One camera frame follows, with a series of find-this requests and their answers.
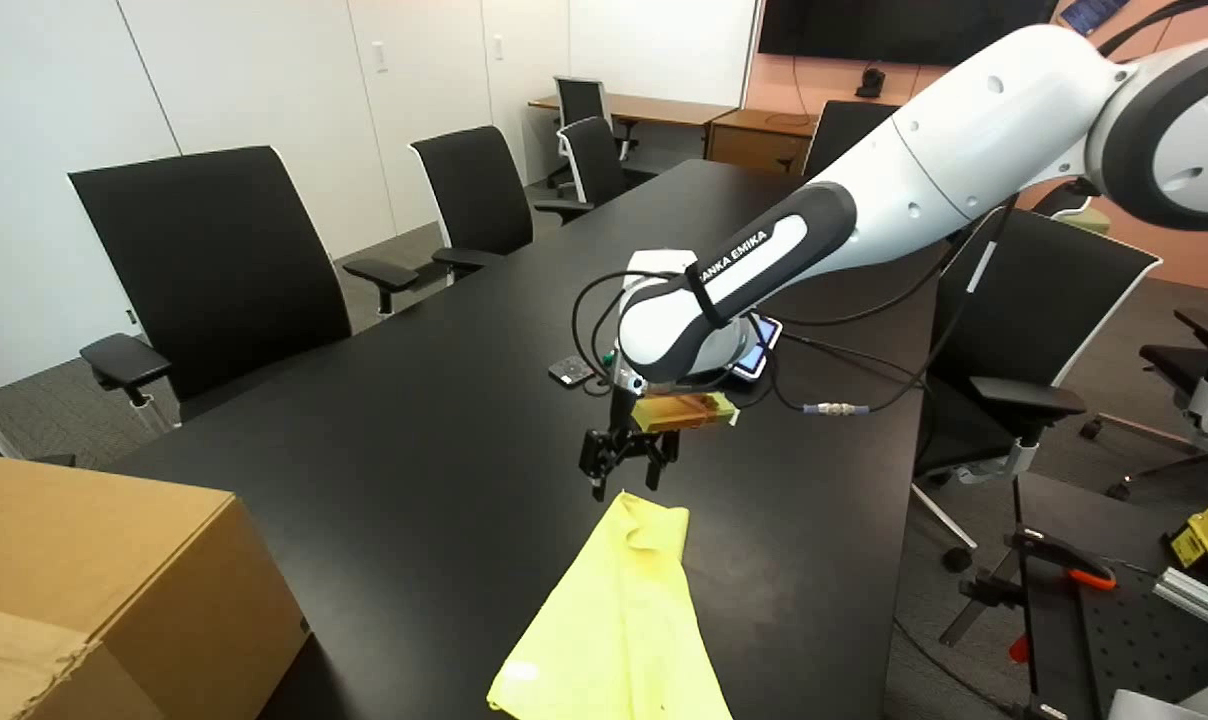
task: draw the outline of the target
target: yellow cloth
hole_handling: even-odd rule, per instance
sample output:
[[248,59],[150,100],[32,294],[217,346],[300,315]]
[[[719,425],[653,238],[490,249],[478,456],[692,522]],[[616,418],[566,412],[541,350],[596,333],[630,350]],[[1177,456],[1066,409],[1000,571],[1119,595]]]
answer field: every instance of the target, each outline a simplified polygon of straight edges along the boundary
[[519,720],[726,720],[680,568],[690,506],[620,493],[490,689]]

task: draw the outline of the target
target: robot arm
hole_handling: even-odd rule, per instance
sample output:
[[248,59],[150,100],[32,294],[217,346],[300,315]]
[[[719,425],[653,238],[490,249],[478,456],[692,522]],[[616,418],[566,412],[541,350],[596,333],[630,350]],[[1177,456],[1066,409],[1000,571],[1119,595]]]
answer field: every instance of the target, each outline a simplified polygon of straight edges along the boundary
[[630,391],[726,366],[740,310],[790,283],[886,263],[1030,184],[1086,176],[1164,226],[1208,226],[1208,43],[1112,63],[1086,36],[1020,28],[975,50],[683,278],[641,278],[620,315]]

